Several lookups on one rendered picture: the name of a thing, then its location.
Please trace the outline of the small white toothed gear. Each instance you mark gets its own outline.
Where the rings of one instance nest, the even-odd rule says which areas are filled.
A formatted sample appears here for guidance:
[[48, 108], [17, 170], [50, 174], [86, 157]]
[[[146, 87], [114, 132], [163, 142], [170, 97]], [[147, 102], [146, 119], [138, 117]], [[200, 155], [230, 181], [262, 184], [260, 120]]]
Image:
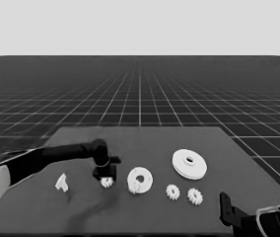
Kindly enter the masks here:
[[113, 185], [113, 178], [112, 177], [101, 178], [101, 184], [105, 189], [108, 189]]
[[132, 194], [138, 194], [141, 189], [141, 183], [139, 181], [134, 181], [129, 184], [128, 188]]
[[200, 205], [203, 202], [203, 195], [201, 191], [195, 188], [191, 188], [188, 190], [187, 198], [194, 205]]
[[174, 184], [169, 184], [166, 187], [167, 197], [171, 200], [177, 200], [180, 196], [179, 188]]

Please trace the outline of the large thick white disc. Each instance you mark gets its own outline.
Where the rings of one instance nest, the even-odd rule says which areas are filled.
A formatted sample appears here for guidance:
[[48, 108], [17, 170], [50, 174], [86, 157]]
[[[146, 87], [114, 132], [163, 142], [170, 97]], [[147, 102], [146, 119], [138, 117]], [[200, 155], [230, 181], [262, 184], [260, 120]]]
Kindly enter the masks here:
[[200, 180], [207, 172], [205, 160], [195, 151], [179, 149], [172, 157], [174, 169], [188, 180]]

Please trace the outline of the small white T-shaped piece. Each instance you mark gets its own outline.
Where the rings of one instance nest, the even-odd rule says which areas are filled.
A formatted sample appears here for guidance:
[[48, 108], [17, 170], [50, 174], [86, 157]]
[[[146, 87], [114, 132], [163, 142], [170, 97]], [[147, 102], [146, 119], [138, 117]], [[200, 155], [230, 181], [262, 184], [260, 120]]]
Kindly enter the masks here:
[[62, 190], [64, 193], [66, 193], [69, 188], [68, 188], [68, 185], [67, 185], [67, 182], [66, 182], [66, 175], [65, 174], [62, 174], [56, 184], [55, 184], [55, 187], [58, 189], [58, 190]]

